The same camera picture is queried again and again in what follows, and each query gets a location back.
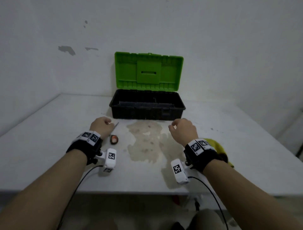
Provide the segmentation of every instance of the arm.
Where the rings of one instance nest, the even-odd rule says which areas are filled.
[[[187,119],[176,119],[169,130],[172,137],[184,147],[198,138],[196,127]],[[303,229],[272,196],[224,161],[212,160],[204,168],[203,174],[241,229]]]
[[[97,118],[90,130],[104,139],[114,128],[109,122],[106,117]],[[55,229],[86,163],[87,157],[80,150],[66,153],[5,207],[0,213],[0,229]]]

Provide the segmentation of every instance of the forearm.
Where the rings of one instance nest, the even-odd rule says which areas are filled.
[[[241,229],[303,229],[272,196],[225,162],[212,160],[203,174]]]
[[[84,172],[87,157],[65,154],[0,214],[1,229],[54,229]]]

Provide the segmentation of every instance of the open toolbox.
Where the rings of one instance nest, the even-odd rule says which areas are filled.
[[[174,120],[185,106],[177,91],[183,57],[115,53],[118,90],[110,102],[113,118]]]

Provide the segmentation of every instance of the black wristband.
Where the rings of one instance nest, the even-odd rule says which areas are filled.
[[[87,143],[86,141],[77,140],[70,145],[70,147],[68,148],[68,150],[66,152],[69,152],[73,149],[78,149],[78,150],[82,151],[87,157],[86,165],[89,165],[91,163],[96,163],[97,160],[95,161],[94,157],[100,151],[102,142],[103,142],[103,140],[101,138],[99,138],[97,140],[96,144],[94,146],[92,146],[89,143]]]
[[[184,153],[195,169],[203,172],[212,160],[222,160],[216,150],[204,139],[196,139],[185,146]]]

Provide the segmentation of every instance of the tabletop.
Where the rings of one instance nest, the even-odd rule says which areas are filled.
[[[111,117],[111,97],[60,95],[0,137],[0,190],[22,190],[50,168],[95,118]],[[184,101],[183,116],[199,137],[226,150],[235,169],[271,195],[302,195],[303,164],[233,103]],[[183,147],[171,137],[171,121],[122,120],[102,150],[117,150],[116,168],[107,175],[94,169],[79,191],[100,193],[208,193],[198,181],[180,186],[170,162],[184,161]],[[195,170],[186,173],[207,180]]]

